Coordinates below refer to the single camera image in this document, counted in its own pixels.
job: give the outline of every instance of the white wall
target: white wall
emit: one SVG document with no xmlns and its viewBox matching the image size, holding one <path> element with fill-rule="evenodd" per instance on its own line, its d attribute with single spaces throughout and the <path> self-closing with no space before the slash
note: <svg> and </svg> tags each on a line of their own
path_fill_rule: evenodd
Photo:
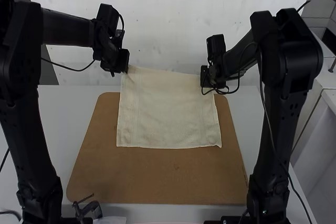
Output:
<svg viewBox="0 0 336 224">
<path fill-rule="evenodd" d="M 275 14 L 281 8 L 299 7 L 305 0 L 32 0 L 42 7 L 94 18 L 100 3 L 112 4 L 124 17 L 124 47 L 130 64 L 199 74 L 206 61 L 207 37 L 223 33 L 231 48 L 250 29 L 249 17 L 257 10 Z M 49 46 L 53 61 L 82 67 L 92 59 L 92 50 Z M 255 83 L 250 70 L 242 84 Z M 60 84 L 119 84 L 98 64 L 83 73 L 55 68 Z"/>
</svg>

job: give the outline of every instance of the cable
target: cable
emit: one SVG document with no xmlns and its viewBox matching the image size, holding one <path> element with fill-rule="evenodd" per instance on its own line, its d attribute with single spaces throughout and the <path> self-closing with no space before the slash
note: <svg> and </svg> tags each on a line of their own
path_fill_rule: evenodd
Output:
<svg viewBox="0 0 336 224">
<path fill-rule="evenodd" d="M 18 221 L 21 221 L 21 215 L 14 210 L 5 210 L 5 211 L 0 211 L 0 215 L 14 215 Z"/>
<path fill-rule="evenodd" d="M 267 119 L 267 123 L 268 123 L 268 127 L 269 127 L 269 134 L 270 134 L 270 139 L 271 139 L 271 145 L 272 145 L 272 150 L 274 152 L 274 155 L 275 157 L 277 158 L 278 162 L 280 163 L 283 171 L 286 173 L 287 177 L 288 177 L 288 180 L 290 182 L 290 186 L 293 190 L 293 192 L 296 194 L 296 196 L 299 198 L 305 212 L 306 212 L 306 215 L 307 215 L 307 218 L 309 220 L 309 223 L 312 224 L 312 221 L 310 219 L 310 216 L 309 216 L 309 213 L 308 213 L 308 210 L 306 208 L 306 205 L 304 204 L 301 196 L 299 195 L 299 193 L 295 190 L 294 188 L 294 184 L 293 184 L 293 181 L 292 181 L 292 178 L 290 177 L 290 174 L 289 172 L 287 171 L 285 165 L 283 164 L 283 162 L 280 160 L 276 150 L 275 150 L 275 147 L 274 147 L 274 139 L 273 139 L 273 133 L 272 133 L 272 129 L 271 129 L 271 124 L 270 124 L 270 120 L 269 120 L 269 116 L 268 116 L 268 113 L 267 113 L 267 110 L 266 110 L 266 105 L 265 105 L 265 98 L 264 98 L 264 92 L 263 92 L 263 85 L 262 85 L 262 81 L 261 81 L 261 76 L 263 74 L 263 63 L 262 63 L 262 56 L 260 56 L 260 78 L 259 78 L 259 87 L 260 87 L 260 96 L 261 96 L 261 101 L 262 101 L 262 106 L 264 107 L 264 111 L 265 111 L 265 115 L 266 115 L 266 119 Z"/>
<path fill-rule="evenodd" d="M 301 9 L 304 8 L 307 4 L 309 4 L 310 1 L 311 1 L 311 0 L 307 0 L 306 2 L 304 2 L 304 4 L 301 5 L 301 6 L 299 7 L 299 9 L 297 9 L 296 11 L 297 11 L 297 12 L 301 11 Z"/>
<path fill-rule="evenodd" d="M 2 159 L 2 162 L 1 162 L 1 165 L 0 165 L 0 173 L 2 171 L 2 168 L 5 165 L 8 154 L 9 154 L 9 148 L 7 149 L 7 151 L 5 153 L 5 156 Z M 18 212 L 13 211 L 13 210 L 0 211 L 0 215 L 14 215 L 18 219 L 18 221 L 21 221 L 21 215 Z"/>
<path fill-rule="evenodd" d="M 4 156 L 4 158 L 2 159 L 2 162 L 1 162 L 1 165 L 0 165 L 0 173 L 1 173 L 1 171 L 2 171 L 2 168 L 4 167 L 4 164 L 5 164 L 5 162 L 6 162 L 8 153 L 9 153 L 9 149 L 7 149 L 7 151 L 6 151 L 6 153 L 5 153 L 5 156 Z"/>
<path fill-rule="evenodd" d="M 84 68 L 82 68 L 82 69 L 74 69 L 74 68 L 69 68 L 69 67 L 67 67 L 67 66 L 63 66 L 63 65 L 61 65 L 61 64 L 52 62 L 51 60 L 47 60 L 47 59 L 42 58 L 42 57 L 41 57 L 41 60 L 43 60 L 43 61 L 45 61 L 45 62 L 48 62 L 48 63 L 50 63 L 50 64 L 53 64 L 53 65 L 55 65 L 55 66 L 57 66 L 57 67 L 65 68 L 65 69 L 67 69 L 67 70 L 71 70 L 71 71 L 74 71 L 74 72 L 82 72 L 82 71 L 88 69 L 88 68 L 95 62 L 95 60 L 93 60 L 90 64 L 88 64 L 86 67 L 84 67 Z"/>
<path fill-rule="evenodd" d="M 124 23 L 124 19 L 122 18 L 121 14 L 119 14 L 119 18 L 120 18 L 120 20 L 121 20 L 122 30 L 124 31 L 125 23 Z"/>
<path fill-rule="evenodd" d="M 247 208 L 245 209 L 245 211 L 243 212 L 243 214 L 241 215 L 241 218 L 239 219 L 238 224 L 241 223 L 241 220 L 247 215 Z"/>
</svg>

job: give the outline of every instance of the cork board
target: cork board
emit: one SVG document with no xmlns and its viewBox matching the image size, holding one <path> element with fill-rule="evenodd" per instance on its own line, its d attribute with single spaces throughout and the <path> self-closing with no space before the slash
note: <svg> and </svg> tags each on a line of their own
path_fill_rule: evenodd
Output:
<svg viewBox="0 0 336 224">
<path fill-rule="evenodd" d="M 182 150 L 117 147 L 119 99 L 115 92 L 98 98 L 67 187 L 70 201 L 94 193 L 101 203 L 245 204 L 247 177 L 224 96 L 215 95 L 223 147 Z"/>
</svg>

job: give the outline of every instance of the table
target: table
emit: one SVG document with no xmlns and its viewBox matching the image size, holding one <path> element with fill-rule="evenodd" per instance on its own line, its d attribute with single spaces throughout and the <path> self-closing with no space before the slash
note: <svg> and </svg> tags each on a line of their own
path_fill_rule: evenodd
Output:
<svg viewBox="0 0 336 224">
<path fill-rule="evenodd" d="M 40 86 L 39 107 L 51 161 L 66 190 L 72 168 L 89 125 L 97 98 L 104 92 L 117 92 L 119 86 Z M 263 109 L 256 87 L 241 86 L 239 91 L 226 96 L 228 99 L 239 147 L 246 173 L 252 173 L 260 143 Z M 0 157 L 7 149 L 3 132 L 0 131 Z M 290 166 L 289 173 L 296 190 L 305 202 L 313 223 L 313 214 L 303 195 L 299 182 Z M 0 208 L 20 211 L 15 193 L 17 179 L 10 156 L 0 174 Z M 69 200 L 62 201 L 63 216 L 74 215 Z M 222 215 L 241 215 L 244 206 L 201 205 L 141 205 L 104 204 L 105 216 L 126 216 L 128 223 L 140 222 L 200 222 L 219 220 Z M 308 223 L 306 214 L 294 193 L 290 194 L 288 218 L 292 224 Z M 0 216 L 2 223 L 17 223 L 12 216 Z"/>
</svg>

